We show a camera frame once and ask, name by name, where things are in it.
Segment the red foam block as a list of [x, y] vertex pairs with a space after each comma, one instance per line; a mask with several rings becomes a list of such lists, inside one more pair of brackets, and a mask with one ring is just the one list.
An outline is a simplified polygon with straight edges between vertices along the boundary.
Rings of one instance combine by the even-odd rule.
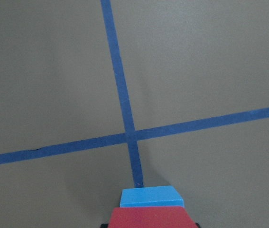
[[110, 228], [197, 228], [181, 206], [120, 207], [109, 220]]

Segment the blue foam block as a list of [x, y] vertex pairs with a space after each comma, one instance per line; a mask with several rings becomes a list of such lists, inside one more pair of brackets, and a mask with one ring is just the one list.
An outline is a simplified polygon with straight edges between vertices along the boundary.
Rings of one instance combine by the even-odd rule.
[[120, 207], [181, 206], [185, 202], [173, 186], [123, 189]]

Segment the brown paper table cover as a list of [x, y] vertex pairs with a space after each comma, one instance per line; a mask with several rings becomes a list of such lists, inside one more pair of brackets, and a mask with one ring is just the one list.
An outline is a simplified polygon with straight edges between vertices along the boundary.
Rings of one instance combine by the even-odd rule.
[[[269, 0], [113, 0], [136, 130], [269, 107]], [[124, 132], [101, 3], [0, 0], [0, 154]], [[138, 142], [204, 228], [269, 228], [269, 118]], [[0, 228], [97, 228], [125, 143], [0, 165]]]

